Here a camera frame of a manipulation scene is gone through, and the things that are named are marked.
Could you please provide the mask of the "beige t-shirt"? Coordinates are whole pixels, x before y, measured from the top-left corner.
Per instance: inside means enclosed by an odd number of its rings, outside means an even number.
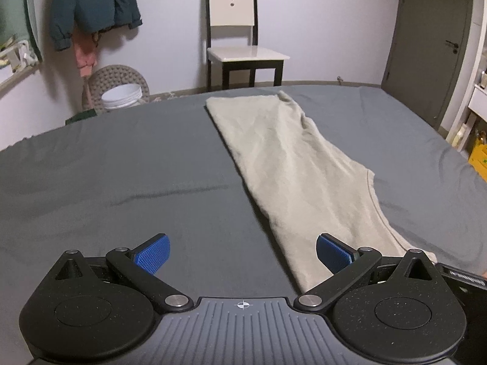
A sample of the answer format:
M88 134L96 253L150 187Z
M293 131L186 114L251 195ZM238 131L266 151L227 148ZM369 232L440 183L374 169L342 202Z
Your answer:
M373 171L326 140L290 96L210 97L206 108L301 291L332 275L316 255L322 233L384 256L412 249L382 212Z

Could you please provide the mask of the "grey bed sheet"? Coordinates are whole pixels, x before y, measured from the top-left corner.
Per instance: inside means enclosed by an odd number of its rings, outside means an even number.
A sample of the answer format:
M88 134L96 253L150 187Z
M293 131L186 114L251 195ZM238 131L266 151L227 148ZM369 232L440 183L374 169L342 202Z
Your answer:
M486 271L486 183L431 126L375 87L285 88L321 134L372 170L413 246ZM294 298L299 286L205 108L206 95L72 123L1 153L1 361L31 355L22 307L59 256L104 256L162 232L159 277L190 297Z

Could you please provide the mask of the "yellow clutter pile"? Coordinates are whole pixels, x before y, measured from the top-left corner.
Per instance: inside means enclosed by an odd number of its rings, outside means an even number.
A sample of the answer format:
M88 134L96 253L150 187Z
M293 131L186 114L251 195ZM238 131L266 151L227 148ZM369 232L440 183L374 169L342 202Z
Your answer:
M466 143L468 163L475 169L480 177L487 180L487 145L486 122L479 121L474 124L472 132Z

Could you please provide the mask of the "dark green plastic stool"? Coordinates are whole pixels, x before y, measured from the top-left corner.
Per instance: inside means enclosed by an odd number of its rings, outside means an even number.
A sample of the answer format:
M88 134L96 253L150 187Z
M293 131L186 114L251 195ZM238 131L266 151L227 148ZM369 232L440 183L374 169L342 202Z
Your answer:
M84 110L84 111L79 112L76 115L72 116L71 118L67 119L65 121L65 124L69 125L71 123L79 122L81 120L86 120L86 119L96 117L96 116L97 116L97 112L95 109Z

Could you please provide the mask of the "white plastic bucket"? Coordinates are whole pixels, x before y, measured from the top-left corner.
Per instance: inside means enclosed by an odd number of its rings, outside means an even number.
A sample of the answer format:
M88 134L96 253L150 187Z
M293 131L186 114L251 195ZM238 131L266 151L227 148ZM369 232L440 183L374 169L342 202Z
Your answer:
M104 109L112 111L137 106L142 101L142 87L139 84L124 84L102 94Z

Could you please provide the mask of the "round grey woven stool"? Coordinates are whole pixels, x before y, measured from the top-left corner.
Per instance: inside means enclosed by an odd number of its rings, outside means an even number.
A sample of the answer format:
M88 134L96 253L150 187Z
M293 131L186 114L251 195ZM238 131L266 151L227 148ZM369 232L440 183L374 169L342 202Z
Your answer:
M149 86L145 78L134 68L113 64L96 70L86 81L89 94L82 90L82 110L95 109L99 115L106 112L102 104L102 95L112 88L122 85L140 85L141 101L149 102Z

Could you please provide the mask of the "curved windowsill shelf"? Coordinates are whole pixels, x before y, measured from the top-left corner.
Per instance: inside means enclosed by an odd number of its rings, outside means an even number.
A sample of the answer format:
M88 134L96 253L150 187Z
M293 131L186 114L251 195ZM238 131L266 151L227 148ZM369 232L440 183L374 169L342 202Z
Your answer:
M28 40L21 40L1 50L1 91L7 90L40 64Z

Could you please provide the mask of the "pink hanging garment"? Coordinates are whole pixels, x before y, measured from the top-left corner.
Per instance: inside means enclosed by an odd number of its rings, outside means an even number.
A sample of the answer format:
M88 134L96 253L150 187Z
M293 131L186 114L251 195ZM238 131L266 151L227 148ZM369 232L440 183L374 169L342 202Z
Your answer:
M92 34L85 34L75 29L72 35L73 50L76 64L81 78L90 77L97 65L97 43Z

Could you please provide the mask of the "grey door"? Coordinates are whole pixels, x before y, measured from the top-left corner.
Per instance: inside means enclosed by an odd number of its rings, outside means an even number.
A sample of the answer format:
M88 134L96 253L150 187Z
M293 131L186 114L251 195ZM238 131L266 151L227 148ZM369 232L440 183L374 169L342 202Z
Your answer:
M437 129L457 83L473 0L400 0L381 88Z

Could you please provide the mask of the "dark teal hanging jacket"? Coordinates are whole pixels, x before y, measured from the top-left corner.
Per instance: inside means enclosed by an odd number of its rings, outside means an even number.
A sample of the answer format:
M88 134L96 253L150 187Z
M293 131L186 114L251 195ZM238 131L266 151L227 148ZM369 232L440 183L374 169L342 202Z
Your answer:
M137 0L51 0L49 32L56 51L71 47L75 29L92 35L142 24Z

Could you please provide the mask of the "white black wooden chair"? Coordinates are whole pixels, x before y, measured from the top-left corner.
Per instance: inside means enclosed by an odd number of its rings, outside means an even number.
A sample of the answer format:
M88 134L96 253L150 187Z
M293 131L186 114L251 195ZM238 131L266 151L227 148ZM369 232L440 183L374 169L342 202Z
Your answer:
M272 70L273 85L282 84L285 54L259 44L258 0L205 0L206 89L213 87L213 67L219 67L221 88L228 90L233 72L248 72L255 86L258 70Z

